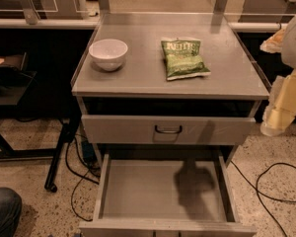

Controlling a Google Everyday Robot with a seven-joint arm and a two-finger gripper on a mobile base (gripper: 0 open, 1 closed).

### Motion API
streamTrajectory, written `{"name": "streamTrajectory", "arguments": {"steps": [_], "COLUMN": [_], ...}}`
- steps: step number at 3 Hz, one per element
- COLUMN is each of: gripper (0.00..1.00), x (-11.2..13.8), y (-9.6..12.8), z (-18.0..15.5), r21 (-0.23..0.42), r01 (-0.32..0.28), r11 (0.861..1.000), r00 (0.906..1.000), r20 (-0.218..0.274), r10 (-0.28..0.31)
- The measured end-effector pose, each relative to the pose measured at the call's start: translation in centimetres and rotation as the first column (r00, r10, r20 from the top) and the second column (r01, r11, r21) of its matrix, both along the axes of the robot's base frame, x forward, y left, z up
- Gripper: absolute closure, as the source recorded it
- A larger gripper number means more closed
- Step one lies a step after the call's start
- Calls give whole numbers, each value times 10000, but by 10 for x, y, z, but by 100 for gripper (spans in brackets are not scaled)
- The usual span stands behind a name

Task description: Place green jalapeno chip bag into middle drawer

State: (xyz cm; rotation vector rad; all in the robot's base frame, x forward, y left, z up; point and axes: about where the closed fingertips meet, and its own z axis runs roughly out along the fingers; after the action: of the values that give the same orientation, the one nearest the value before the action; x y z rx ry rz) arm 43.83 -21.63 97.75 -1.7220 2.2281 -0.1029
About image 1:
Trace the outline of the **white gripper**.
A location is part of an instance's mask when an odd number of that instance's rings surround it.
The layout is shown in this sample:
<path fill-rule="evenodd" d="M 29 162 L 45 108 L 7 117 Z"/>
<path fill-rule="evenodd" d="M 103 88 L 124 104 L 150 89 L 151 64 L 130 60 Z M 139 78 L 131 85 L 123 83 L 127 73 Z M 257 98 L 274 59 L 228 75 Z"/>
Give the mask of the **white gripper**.
<path fill-rule="evenodd" d="M 296 15 L 286 29 L 280 29 L 259 47 L 280 53 L 282 62 L 296 69 Z M 262 116 L 260 132 L 266 136 L 283 133 L 296 118 L 296 70 L 286 77 L 277 76 L 271 86 L 268 105 Z"/>

